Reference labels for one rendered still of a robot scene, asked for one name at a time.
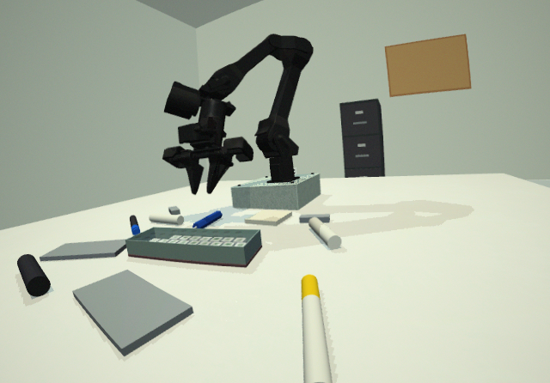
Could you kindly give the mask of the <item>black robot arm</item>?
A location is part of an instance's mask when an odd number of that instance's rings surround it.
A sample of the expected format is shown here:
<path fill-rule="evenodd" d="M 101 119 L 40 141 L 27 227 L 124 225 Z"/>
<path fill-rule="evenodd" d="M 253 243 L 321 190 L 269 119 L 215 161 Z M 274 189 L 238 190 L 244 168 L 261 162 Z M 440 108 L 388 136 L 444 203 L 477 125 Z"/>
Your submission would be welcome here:
<path fill-rule="evenodd" d="M 168 95 L 164 112 L 184 119 L 196 117 L 199 107 L 200 123 L 178 127 L 179 143 L 210 141 L 218 145 L 217 125 L 214 119 L 225 122 L 236 110 L 235 106 L 222 101 L 235 91 L 242 78 L 268 55 L 282 61 L 284 72 L 278 85 L 272 110 L 268 119 L 258 124 L 254 134 L 256 144 L 265 158 L 269 158 L 272 180 L 266 183 L 291 182 L 295 177 L 293 155 L 298 155 L 299 146 L 290 139 L 288 118 L 299 77 L 313 54 L 313 46 L 304 38 L 269 34 L 253 50 L 233 64 L 216 71 L 199 90 L 174 82 Z M 213 119 L 214 118 L 214 119 Z"/>

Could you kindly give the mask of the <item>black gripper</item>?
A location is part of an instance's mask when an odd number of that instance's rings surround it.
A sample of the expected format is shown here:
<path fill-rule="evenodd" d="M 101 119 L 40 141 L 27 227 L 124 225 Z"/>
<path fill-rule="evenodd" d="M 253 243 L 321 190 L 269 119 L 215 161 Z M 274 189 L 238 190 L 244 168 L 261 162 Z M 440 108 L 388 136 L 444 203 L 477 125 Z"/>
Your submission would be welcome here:
<path fill-rule="evenodd" d="M 233 155 L 239 162 L 252 161 L 254 158 L 253 148 L 245 138 L 237 137 L 223 141 L 223 138 L 227 135 L 224 131 L 224 124 L 219 119 L 214 119 L 214 121 L 217 125 L 218 145 L 210 143 L 210 141 L 201 141 L 190 143 L 194 147 L 193 150 L 174 146 L 165 149 L 163 152 L 162 159 L 164 161 L 177 168 L 186 169 L 192 194 L 194 195 L 199 190 L 204 172 L 204 167 L 199 164 L 199 159 L 208 158 L 209 160 L 206 193 L 211 194 L 227 169 L 233 167 Z"/>

